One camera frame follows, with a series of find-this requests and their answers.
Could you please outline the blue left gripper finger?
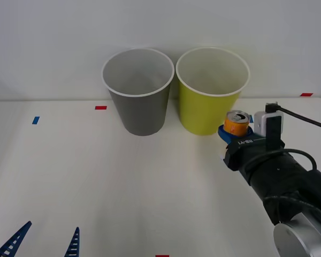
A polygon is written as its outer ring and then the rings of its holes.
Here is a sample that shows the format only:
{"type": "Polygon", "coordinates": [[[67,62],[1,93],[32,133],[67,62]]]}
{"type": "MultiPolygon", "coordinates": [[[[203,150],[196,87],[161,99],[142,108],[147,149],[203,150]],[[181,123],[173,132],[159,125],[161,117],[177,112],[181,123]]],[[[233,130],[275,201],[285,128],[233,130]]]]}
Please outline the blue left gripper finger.
{"type": "Polygon", "coordinates": [[[79,257],[79,252],[80,252],[80,229],[79,227],[76,227],[64,257],[79,257]]]}
{"type": "Polygon", "coordinates": [[[31,225],[31,221],[28,221],[0,247],[0,257],[15,257],[31,225]]]}

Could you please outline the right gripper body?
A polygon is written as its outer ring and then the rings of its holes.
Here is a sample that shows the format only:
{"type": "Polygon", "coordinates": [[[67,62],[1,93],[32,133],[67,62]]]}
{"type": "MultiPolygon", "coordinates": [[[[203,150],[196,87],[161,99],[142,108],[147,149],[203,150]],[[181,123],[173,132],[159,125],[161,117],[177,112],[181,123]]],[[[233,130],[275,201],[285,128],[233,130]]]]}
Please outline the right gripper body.
{"type": "Polygon", "coordinates": [[[265,154],[266,138],[257,134],[235,138],[226,148],[224,163],[232,171],[238,171],[250,159],[265,154]]]}

